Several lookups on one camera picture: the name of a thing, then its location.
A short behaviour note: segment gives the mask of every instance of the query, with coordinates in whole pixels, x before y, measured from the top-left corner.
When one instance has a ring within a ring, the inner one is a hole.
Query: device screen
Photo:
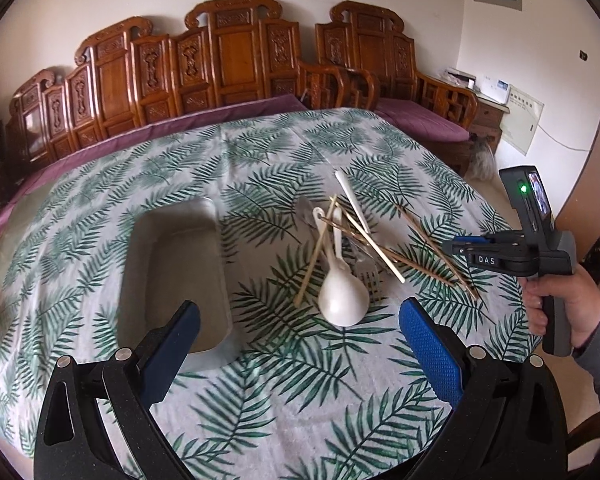
[[[540,215],[544,220],[544,218],[546,218],[546,216],[551,212],[551,208],[549,208],[549,201],[547,200],[546,193],[544,192],[544,187],[542,187],[542,182],[540,182],[540,177],[537,173],[529,173],[528,177],[529,183],[531,184],[531,189],[533,189],[534,196],[536,197],[536,202],[538,202]]]

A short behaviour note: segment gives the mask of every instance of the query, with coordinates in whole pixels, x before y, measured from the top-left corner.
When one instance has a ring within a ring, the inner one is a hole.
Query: silver screw
[[[472,346],[469,348],[469,355],[474,359],[484,359],[487,357],[487,352],[481,346]]]
[[[542,365],[544,365],[544,361],[542,361],[542,358],[536,354],[533,354],[529,357],[529,362],[532,366],[535,366],[536,368],[542,368]]]
[[[58,358],[56,361],[58,368],[66,368],[69,364],[71,364],[71,358],[68,355],[63,355]]]
[[[130,348],[121,348],[116,352],[116,361],[126,361],[131,357],[131,354]]]

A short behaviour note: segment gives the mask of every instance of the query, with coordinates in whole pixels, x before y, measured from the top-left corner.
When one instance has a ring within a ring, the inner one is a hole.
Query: cable
[[[542,126],[540,126],[540,124],[538,124],[538,128],[540,128],[542,131],[544,131],[544,133],[546,133],[550,139],[555,140],[555,142],[557,142],[561,146],[567,148],[567,150],[571,150],[573,152],[586,152],[586,153],[590,152],[590,150],[583,150],[581,148],[572,148],[571,146],[567,146],[566,144],[564,144],[564,143],[560,142],[558,139],[556,139],[554,136],[551,136],[547,130],[545,130]]]

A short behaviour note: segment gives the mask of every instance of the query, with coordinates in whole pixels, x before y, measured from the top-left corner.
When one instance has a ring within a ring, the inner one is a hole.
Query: furry gray object
[[[489,146],[488,139],[472,135],[473,144],[471,145],[469,169],[465,174],[465,179],[483,180],[489,182],[498,173],[496,159]]]

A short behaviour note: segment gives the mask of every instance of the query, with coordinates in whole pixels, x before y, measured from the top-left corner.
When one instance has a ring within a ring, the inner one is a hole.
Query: chopstick
[[[384,262],[389,266],[389,269],[392,273],[395,274],[395,277],[400,280],[400,283],[404,283],[405,279],[402,273],[395,267],[394,263],[389,259],[389,257],[382,252],[382,249],[378,246],[378,244],[374,242],[373,238],[369,236],[366,233],[366,231],[360,226],[360,224],[358,224],[358,222],[354,220],[353,216],[349,214],[349,211],[342,208],[342,212],[347,217],[347,220],[349,220],[349,223],[353,225],[353,227],[355,227],[361,235],[363,235],[367,243],[374,248],[374,251],[378,253],[380,257],[384,260]]]
[[[333,210],[336,207],[336,198],[337,195],[333,195],[331,197],[331,203],[329,204],[329,209],[327,211],[327,215],[323,218],[324,221],[331,221],[331,215],[333,215]],[[302,284],[300,285],[300,290],[296,294],[296,298],[294,299],[294,305],[300,306],[302,303],[302,298],[304,298],[304,293],[306,292],[306,288],[309,285],[309,280],[311,279],[311,275],[314,273],[315,263],[318,261],[318,256],[320,255],[320,251],[322,250],[322,243],[324,241],[325,233],[327,229],[323,229],[318,236],[318,241],[315,243],[314,252],[311,255],[311,259],[309,259],[309,266],[306,269],[306,273],[304,274],[304,279],[302,280]]]
[[[358,233],[355,233],[353,231],[350,231],[349,229],[347,229],[346,227],[344,227],[342,225],[336,224],[336,222],[334,222],[333,220],[327,220],[326,218],[323,218],[322,220],[324,222],[326,222],[328,225],[330,225],[331,227],[336,228],[336,229],[340,229],[347,236],[355,238],[359,242],[366,243],[366,238],[363,237],[362,235],[360,235]],[[396,253],[395,251],[392,251],[389,248],[382,247],[382,246],[378,246],[378,247],[380,247],[380,250],[384,254],[386,254],[389,258],[392,258],[392,259],[394,259],[397,262],[405,264],[406,266],[412,267],[413,269],[419,270],[423,274],[426,274],[430,278],[433,278],[434,280],[438,280],[439,282],[444,283],[447,286],[454,286],[454,284],[452,282],[450,282],[449,280],[446,280],[442,276],[437,275],[435,272],[431,272],[429,269],[425,269],[423,266],[420,266],[419,264],[417,264],[413,260],[410,260],[410,259],[402,256],[401,254]]]
[[[422,226],[420,225],[420,222],[418,222],[413,217],[413,215],[411,215],[411,213],[408,212],[401,205],[394,204],[394,206],[405,217],[405,219],[409,223],[409,225],[411,225],[411,227],[413,227],[416,230],[416,232],[420,235],[420,237],[423,238],[424,241],[426,241],[426,243],[438,255],[438,257],[446,264],[447,267],[449,267],[451,272],[458,279],[458,282],[460,282],[460,285],[462,286],[462,288],[464,288],[464,290],[466,290],[471,295],[471,297],[474,298],[475,301],[479,301],[480,296],[478,295],[478,293],[471,287],[471,285],[469,285],[466,282],[466,280],[464,279],[464,277],[462,276],[460,271],[458,269],[456,269],[456,266],[446,257],[446,254],[443,253],[442,250],[440,250],[438,248],[436,243],[429,237],[429,235],[427,235],[426,232],[424,232],[424,230],[422,229]]]

